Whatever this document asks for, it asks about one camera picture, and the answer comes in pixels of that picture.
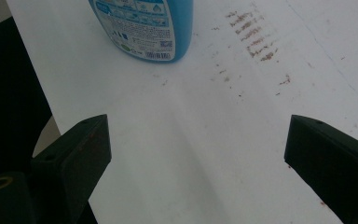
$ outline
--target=plastic bottle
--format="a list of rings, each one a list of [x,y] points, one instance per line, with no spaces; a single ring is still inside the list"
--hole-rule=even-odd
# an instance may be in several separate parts
[[[110,39],[130,55],[173,63],[190,44],[193,0],[89,0]]]

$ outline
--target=tabletop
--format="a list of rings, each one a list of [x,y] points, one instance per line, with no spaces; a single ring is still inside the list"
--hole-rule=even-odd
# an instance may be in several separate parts
[[[340,223],[283,153],[292,114],[358,139],[358,1],[195,1],[172,64],[118,49],[87,0],[7,2],[60,132],[108,115],[99,223]]]

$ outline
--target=barcode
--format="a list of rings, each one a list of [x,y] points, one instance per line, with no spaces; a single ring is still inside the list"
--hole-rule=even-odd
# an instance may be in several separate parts
[[[155,53],[155,52],[146,52],[146,58],[149,59],[165,59],[168,60],[171,58],[170,53]]]

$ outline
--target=floor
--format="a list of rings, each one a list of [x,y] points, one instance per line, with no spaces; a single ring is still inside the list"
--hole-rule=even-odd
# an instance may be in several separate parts
[[[7,2],[5,0],[0,0],[0,21],[4,21],[9,17],[11,17],[11,13],[7,6]],[[57,124],[54,118],[51,117],[39,136],[39,140],[34,149],[34,156],[45,149],[60,136],[61,135],[57,128]]]

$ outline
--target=bottle label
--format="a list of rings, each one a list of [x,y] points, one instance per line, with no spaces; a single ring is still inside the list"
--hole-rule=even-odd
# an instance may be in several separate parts
[[[153,61],[174,58],[175,36],[167,0],[96,0],[95,8],[119,48]]]

